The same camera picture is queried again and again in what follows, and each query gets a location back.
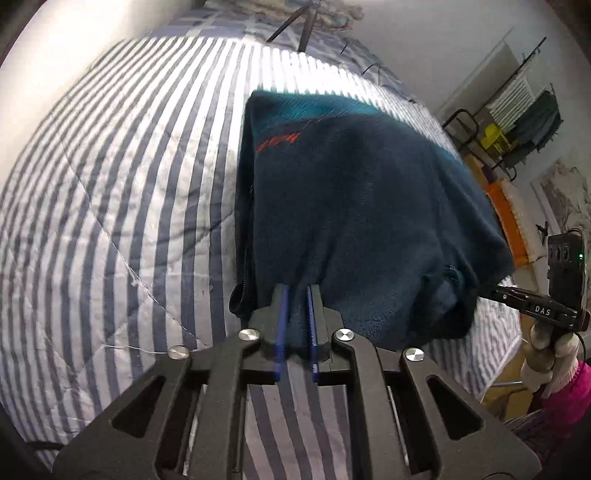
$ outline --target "white glove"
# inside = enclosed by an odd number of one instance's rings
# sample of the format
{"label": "white glove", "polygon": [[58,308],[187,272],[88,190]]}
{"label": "white glove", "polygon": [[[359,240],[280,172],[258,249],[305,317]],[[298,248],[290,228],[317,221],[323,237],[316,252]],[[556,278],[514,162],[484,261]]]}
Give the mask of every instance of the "white glove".
{"label": "white glove", "polygon": [[521,380],[532,392],[547,384],[542,398],[548,398],[567,386],[579,366],[579,338],[574,333],[566,333],[552,348],[552,331],[552,325],[536,322],[530,332],[531,343],[523,347],[525,362],[521,367]]}

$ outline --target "metal screw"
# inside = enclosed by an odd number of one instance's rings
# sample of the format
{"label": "metal screw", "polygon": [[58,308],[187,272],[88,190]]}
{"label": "metal screw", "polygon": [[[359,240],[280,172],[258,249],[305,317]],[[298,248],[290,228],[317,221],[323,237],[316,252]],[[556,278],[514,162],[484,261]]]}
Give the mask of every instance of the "metal screw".
{"label": "metal screw", "polygon": [[404,356],[411,362],[420,362],[425,358],[425,352],[420,348],[409,348],[404,352]]}
{"label": "metal screw", "polygon": [[240,340],[244,340],[245,342],[253,342],[254,340],[261,338],[261,334],[254,328],[245,328],[244,330],[240,330],[240,332],[238,332],[238,338]]}
{"label": "metal screw", "polygon": [[335,332],[335,337],[341,342],[350,342],[353,340],[353,338],[355,338],[355,333],[353,330],[349,330],[348,328],[341,328],[341,330],[337,330]]}
{"label": "metal screw", "polygon": [[185,360],[189,356],[189,349],[183,345],[175,345],[168,349],[168,356],[173,360]]}

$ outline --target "tripod leg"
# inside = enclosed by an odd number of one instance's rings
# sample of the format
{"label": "tripod leg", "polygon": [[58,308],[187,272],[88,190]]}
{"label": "tripod leg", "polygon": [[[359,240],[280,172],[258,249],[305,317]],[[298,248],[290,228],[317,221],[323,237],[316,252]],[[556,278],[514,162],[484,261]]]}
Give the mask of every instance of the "tripod leg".
{"label": "tripod leg", "polygon": [[306,51],[308,41],[312,35],[314,29],[314,23],[316,23],[316,17],[318,16],[318,7],[310,7],[306,15],[306,23],[304,24],[304,30],[301,33],[300,46],[297,51]]}
{"label": "tripod leg", "polygon": [[304,12],[306,12],[308,9],[310,8],[309,5],[304,5],[303,7],[299,7],[298,10],[296,10],[295,12],[293,12],[291,14],[291,17],[289,17],[285,22],[283,22],[283,25],[280,26],[279,28],[277,28],[277,31],[275,33],[273,33],[273,35],[271,35],[269,37],[269,40],[267,40],[267,43],[271,43],[273,40],[275,40],[279,35],[281,35],[281,33],[287,28],[289,27],[293,22],[296,21],[296,19],[298,17],[300,17],[301,15],[304,14]]}

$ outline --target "orange embroidered logo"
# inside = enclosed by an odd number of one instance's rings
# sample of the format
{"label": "orange embroidered logo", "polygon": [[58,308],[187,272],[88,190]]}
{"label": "orange embroidered logo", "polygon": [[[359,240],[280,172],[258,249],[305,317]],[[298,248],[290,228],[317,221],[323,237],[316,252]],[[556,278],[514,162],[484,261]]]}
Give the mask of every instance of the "orange embroidered logo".
{"label": "orange embroidered logo", "polygon": [[256,153],[261,153],[267,147],[274,147],[275,145],[280,144],[281,142],[295,142],[301,135],[301,132],[296,132],[290,135],[279,135],[278,137],[272,137],[269,140],[265,140],[261,145],[256,148]]}

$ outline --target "bed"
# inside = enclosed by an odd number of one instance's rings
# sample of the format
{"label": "bed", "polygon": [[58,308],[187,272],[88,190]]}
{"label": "bed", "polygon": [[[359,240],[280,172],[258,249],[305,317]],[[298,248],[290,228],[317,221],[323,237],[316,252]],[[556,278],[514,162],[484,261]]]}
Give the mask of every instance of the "bed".
{"label": "bed", "polygon": [[[0,197],[0,400],[26,440],[67,443],[156,355],[239,329],[233,193],[253,90],[357,98],[457,156],[393,73],[361,76],[380,62],[357,41],[315,31],[297,54],[297,26],[262,43],[277,26],[208,2],[122,41],[25,147]],[[518,313],[480,300],[468,336],[425,349],[480,398],[520,341]],[[295,360],[250,388],[245,477],[348,478],[345,401]]]}

